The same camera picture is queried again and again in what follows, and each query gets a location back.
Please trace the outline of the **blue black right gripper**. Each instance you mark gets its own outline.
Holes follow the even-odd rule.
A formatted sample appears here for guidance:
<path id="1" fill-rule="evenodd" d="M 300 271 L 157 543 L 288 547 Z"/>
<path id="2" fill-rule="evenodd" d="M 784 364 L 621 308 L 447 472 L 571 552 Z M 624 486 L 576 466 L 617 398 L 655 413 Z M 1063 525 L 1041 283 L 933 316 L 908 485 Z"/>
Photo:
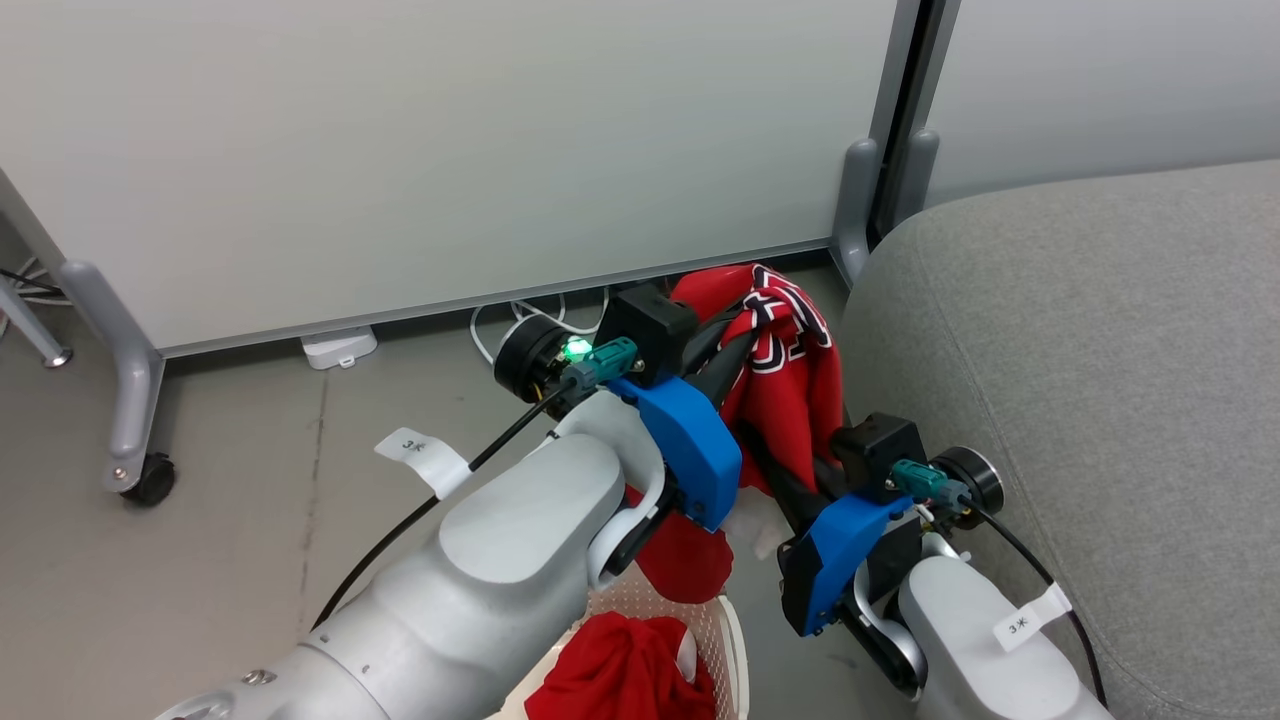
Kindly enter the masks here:
<path id="1" fill-rule="evenodd" d="M 970 514 L 968 502 L 988 512 L 1004 506 L 1004 487 L 993 464 L 968 447 L 952 447 L 929 461 L 856 451 L 852 469 L 865 470 L 884 501 L 850 493 L 844 465 L 815 456 L 809 489 L 769 451 L 764 436 L 745 425 L 745 447 L 767 489 L 794 530 L 780 550 L 782 609 L 800 635 L 817 635 L 837 619 L 856 570 L 872 553 L 893 516 L 918 503 L 951 523 Z"/>

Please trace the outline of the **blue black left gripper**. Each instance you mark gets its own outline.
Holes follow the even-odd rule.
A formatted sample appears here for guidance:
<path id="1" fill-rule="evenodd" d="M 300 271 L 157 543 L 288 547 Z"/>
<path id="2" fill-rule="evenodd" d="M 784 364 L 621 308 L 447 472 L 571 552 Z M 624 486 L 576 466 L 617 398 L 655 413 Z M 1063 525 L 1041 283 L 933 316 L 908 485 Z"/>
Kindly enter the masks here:
<path id="1" fill-rule="evenodd" d="M 676 509 L 713 532 L 733 506 L 742 466 L 719 415 L 756 342 L 749 314 L 731 332 L 741 315 L 728 307 L 694 336 L 695 316 L 603 318 L 591 340 L 556 316 L 521 316 L 495 350 L 495 379 L 557 419 L 600 393 L 635 410 L 664 468 L 625 506 L 643 510 L 643 529 Z M 680 375 L 684 350 L 686 363 L 705 363 L 700 387 Z"/>

